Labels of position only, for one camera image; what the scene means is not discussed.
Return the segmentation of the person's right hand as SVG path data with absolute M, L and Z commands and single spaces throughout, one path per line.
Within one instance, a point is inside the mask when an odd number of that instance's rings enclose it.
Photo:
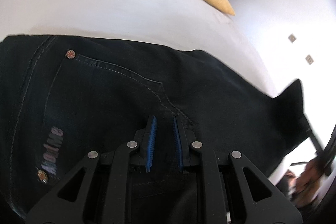
M 294 190 L 293 202 L 296 208 L 309 205 L 316 198 L 323 175 L 318 164 L 317 158 L 309 161 L 299 177 L 296 177 L 292 171 L 287 170 L 284 178 L 287 179 L 288 186 Z

